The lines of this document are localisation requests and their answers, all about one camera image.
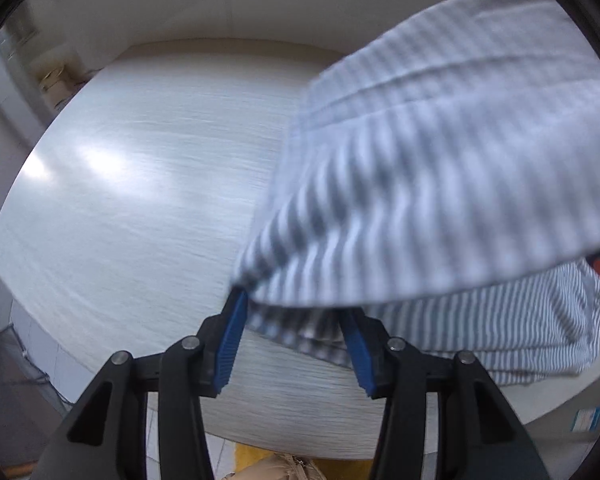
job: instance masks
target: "blue and white striped fabric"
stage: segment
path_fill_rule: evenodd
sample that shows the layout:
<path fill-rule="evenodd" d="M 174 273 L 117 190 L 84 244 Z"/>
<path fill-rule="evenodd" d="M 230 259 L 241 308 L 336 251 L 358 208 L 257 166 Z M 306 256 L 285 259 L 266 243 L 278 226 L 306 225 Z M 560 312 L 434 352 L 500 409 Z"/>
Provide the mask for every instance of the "blue and white striped fabric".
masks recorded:
<path fill-rule="evenodd" d="M 234 283 L 319 358 L 347 363 L 325 308 L 364 305 L 529 381 L 595 358 L 599 248 L 600 61 L 554 0 L 449 0 L 311 84 Z"/>

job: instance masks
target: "white tabletop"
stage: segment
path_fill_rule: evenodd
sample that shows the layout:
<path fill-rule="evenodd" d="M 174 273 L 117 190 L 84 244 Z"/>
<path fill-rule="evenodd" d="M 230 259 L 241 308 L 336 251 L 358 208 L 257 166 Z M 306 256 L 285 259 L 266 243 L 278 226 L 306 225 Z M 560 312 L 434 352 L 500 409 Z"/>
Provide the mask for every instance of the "white tabletop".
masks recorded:
<path fill-rule="evenodd" d="M 4 203 L 0 276 L 14 297 L 94 371 L 119 349 L 141 356 L 195 333 L 222 307 L 299 95 L 338 57 L 198 40 L 113 62 L 46 131 Z M 588 374 L 560 383 L 563 396 L 544 383 L 542 406 L 533 388 L 507 395 L 528 422 L 598 377 L 600 363 Z M 210 433 L 333 458 L 371 458 L 382 409 L 352 371 L 248 332 L 230 384 L 203 402 Z"/>

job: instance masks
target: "striped cloth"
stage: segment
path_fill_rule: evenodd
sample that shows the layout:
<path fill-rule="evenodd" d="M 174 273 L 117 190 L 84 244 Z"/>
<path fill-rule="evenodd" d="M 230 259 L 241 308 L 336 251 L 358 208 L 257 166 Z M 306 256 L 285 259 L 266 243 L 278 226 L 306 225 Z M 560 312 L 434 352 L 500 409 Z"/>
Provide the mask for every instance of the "striped cloth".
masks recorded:
<path fill-rule="evenodd" d="M 299 351 L 363 305 L 510 383 L 595 358 L 599 248 L 600 61 L 554 0 L 449 0 L 312 82 L 234 283 Z"/>

